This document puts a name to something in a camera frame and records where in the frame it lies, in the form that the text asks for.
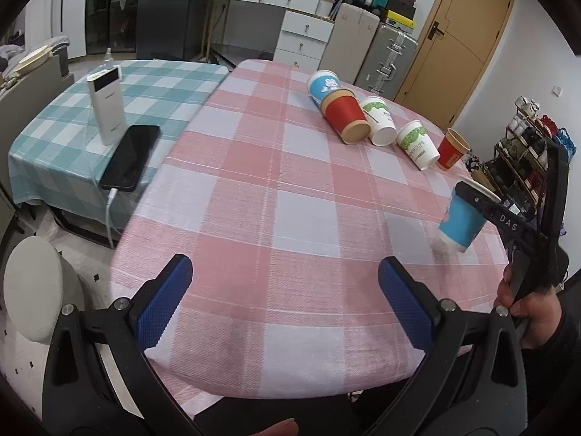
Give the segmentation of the person's right hand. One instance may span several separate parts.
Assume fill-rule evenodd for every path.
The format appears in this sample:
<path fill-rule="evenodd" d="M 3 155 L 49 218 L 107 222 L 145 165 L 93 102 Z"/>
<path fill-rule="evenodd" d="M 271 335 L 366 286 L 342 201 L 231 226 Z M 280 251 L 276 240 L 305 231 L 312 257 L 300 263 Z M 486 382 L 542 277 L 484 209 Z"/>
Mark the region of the person's right hand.
<path fill-rule="evenodd" d="M 529 350 L 541 347 L 556 332 L 562 317 L 556 290 L 551 287 L 516 300 L 510 288 L 511 278 L 511 265 L 507 265 L 497 288 L 494 305 L 504 306 L 513 317 L 530 320 L 528 330 L 521 337 L 521 347 Z"/>

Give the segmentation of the person's left thumb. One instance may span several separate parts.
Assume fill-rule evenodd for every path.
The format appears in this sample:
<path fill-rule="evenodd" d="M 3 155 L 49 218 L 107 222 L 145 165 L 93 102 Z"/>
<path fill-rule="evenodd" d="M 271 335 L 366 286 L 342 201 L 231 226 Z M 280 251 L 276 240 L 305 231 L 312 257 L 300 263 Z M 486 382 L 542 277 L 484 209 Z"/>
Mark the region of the person's left thumb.
<path fill-rule="evenodd" d="M 293 418 L 276 423 L 252 436 L 297 436 L 298 425 Z"/>

